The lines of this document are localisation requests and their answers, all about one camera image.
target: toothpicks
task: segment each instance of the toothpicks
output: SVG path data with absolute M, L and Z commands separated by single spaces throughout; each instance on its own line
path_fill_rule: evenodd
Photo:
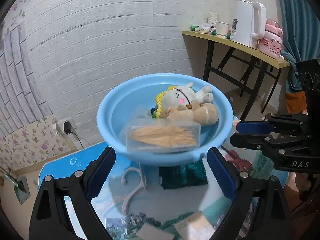
M 131 139 L 161 147 L 193 146 L 196 145 L 192 133 L 177 126 L 145 126 L 134 130 Z

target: plastic bag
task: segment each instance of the plastic bag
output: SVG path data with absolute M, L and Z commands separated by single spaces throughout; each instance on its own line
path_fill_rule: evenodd
M 133 113 L 129 116 L 129 118 L 127 119 L 127 122 L 122 127 L 122 129 L 118 135 L 118 139 L 123 144 L 126 144 L 126 127 L 128 125 L 131 125 L 131 126 L 134 125 L 135 120 L 137 120 L 137 119 L 152 119 L 151 112 L 150 112 L 149 108 L 147 108 L 146 106 L 138 106 L 133 111 Z
M 195 32 L 211 33 L 211 25 L 209 23 L 202 23 L 198 28 L 196 28 Z
M 198 148 L 200 124 L 189 120 L 137 118 L 125 129 L 128 152 L 174 153 Z

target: white plush bunny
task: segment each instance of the white plush bunny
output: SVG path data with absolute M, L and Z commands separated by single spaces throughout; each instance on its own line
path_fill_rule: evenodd
M 162 109 L 177 107 L 178 105 L 190 105 L 193 100 L 198 100 L 200 103 L 212 103 L 213 95 L 210 86 L 204 86 L 195 93 L 192 90 L 192 85 L 193 83 L 190 82 L 186 86 L 177 86 L 173 90 L 166 92 L 161 101 Z

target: pink rice cooker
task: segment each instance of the pink rice cooker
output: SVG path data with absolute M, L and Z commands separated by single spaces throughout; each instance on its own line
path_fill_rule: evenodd
M 259 39 L 258 49 L 264 54 L 275 59 L 279 58 L 281 51 L 283 31 L 279 23 L 274 20 L 266 20 L 266 31 L 264 37 Z

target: power outlet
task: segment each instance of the power outlet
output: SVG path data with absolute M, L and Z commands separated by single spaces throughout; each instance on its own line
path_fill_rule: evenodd
M 62 131 L 63 131 L 63 124 L 64 124 L 65 122 L 71 123 L 72 128 L 73 128 L 73 129 L 77 129 L 76 122 L 75 122 L 72 118 L 68 117 L 68 118 L 61 119 L 61 120 L 58 122 L 58 126 L 60 127 L 60 129 L 61 129 Z

